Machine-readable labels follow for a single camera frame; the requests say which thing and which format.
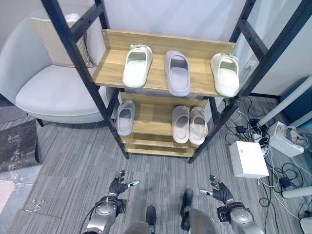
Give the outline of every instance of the beige pillow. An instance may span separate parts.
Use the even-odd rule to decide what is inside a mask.
[[[71,27],[79,19],[79,15],[69,14],[65,16],[65,19],[68,26]],[[31,22],[35,26],[36,31],[38,32],[38,35],[51,58],[52,64],[63,67],[75,67],[69,58],[67,51],[65,50],[65,47],[61,42],[51,20],[31,18]],[[78,40],[76,45],[81,53],[83,61],[86,63],[86,66],[93,67],[84,43],[83,36]]]

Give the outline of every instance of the wall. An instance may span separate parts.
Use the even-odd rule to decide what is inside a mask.
[[[300,2],[301,0],[257,0],[248,21],[268,48]],[[312,19],[309,19],[253,92],[280,95],[297,80],[312,74],[311,37]],[[235,54],[239,58],[242,85],[258,62],[242,35],[237,41]]]
[[[89,6],[89,0],[58,0],[60,5]],[[0,0],[0,49],[19,22],[31,12],[42,8],[41,0]]]
[[[245,0],[105,0],[111,29],[229,41]]]

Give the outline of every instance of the shelf tier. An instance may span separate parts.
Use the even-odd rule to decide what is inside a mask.
[[[197,148],[198,145],[192,144],[190,141],[185,144],[179,144],[174,141],[172,136],[159,136],[150,134],[132,133],[129,136],[122,136],[121,140],[124,144],[147,145],[169,148]]]
[[[167,79],[163,68],[164,55],[169,50],[177,50],[188,58],[190,64],[191,94],[221,97],[215,90],[210,59],[217,53],[229,54],[235,43],[108,29],[104,29],[102,32],[107,50],[93,74],[96,85],[126,88],[122,83],[122,74],[130,45],[146,44],[153,51],[153,62],[147,81],[140,89],[168,93]]]
[[[172,111],[176,106],[205,108],[207,100],[177,97],[158,97],[121,93],[121,99],[132,100],[136,105],[133,133],[172,137]]]
[[[192,157],[194,148],[167,148],[147,145],[125,144],[126,151],[134,154],[167,155],[177,157]]]

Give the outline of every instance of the blue panel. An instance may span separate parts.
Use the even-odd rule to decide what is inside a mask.
[[[299,85],[301,85],[308,77],[301,79],[291,89],[289,89],[284,95],[281,96],[280,101],[283,101],[289,96]],[[303,117],[306,113],[312,111],[312,87],[305,91],[295,101],[293,101],[288,107],[284,109],[284,114],[291,122]]]

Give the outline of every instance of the white slipper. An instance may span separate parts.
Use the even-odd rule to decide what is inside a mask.
[[[226,97],[234,97],[239,91],[238,63],[235,56],[216,54],[210,61],[215,90]]]
[[[117,112],[117,132],[121,136],[131,134],[136,114],[136,105],[131,100],[123,101]]]
[[[190,110],[186,106],[177,106],[172,112],[172,136],[177,143],[183,144],[189,139]]]
[[[170,50],[165,54],[164,68],[169,93],[178,97],[190,94],[190,65],[187,58],[179,51]]]
[[[203,108],[194,107],[191,110],[190,141],[195,145],[201,145],[205,140],[207,129],[207,115]]]
[[[131,45],[123,70],[122,82],[131,88],[142,87],[147,79],[153,52],[147,45]]]

